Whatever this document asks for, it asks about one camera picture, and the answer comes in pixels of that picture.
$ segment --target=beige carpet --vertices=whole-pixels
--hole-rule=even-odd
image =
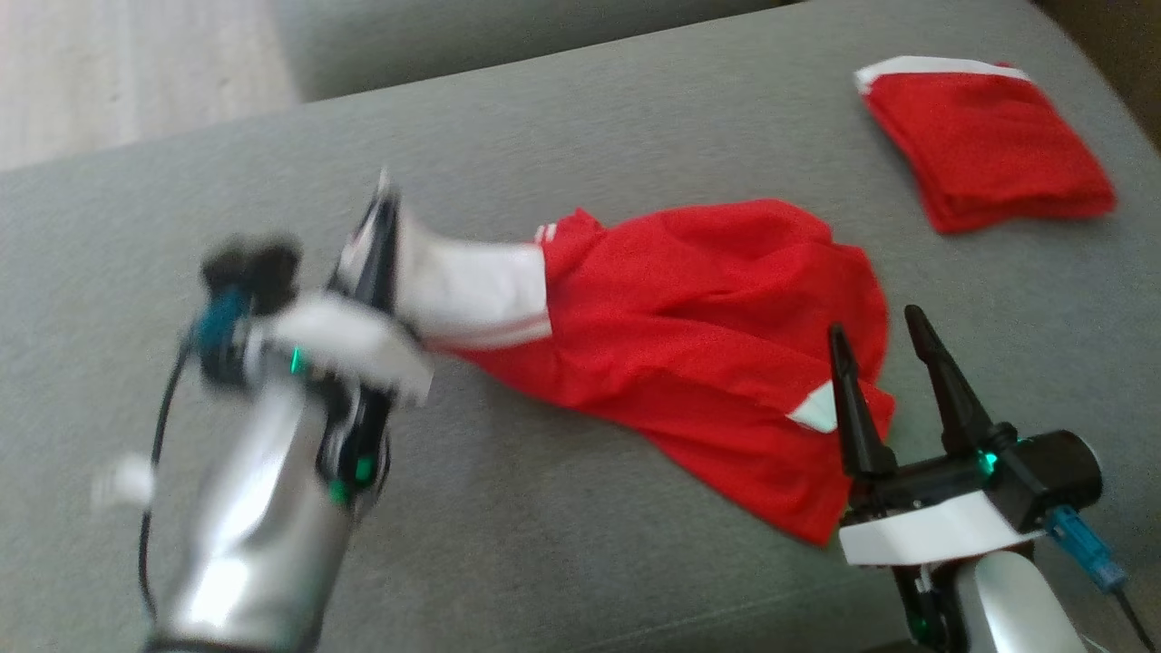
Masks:
[[[0,0],[0,170],[295,103],[266,0]]]

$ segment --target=folded red cloth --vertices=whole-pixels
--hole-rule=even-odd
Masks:
[[[854,77],[942,234],[1015,216],[1094,217],[1116,204],[1101,164],[1021,70],[895,57]]]

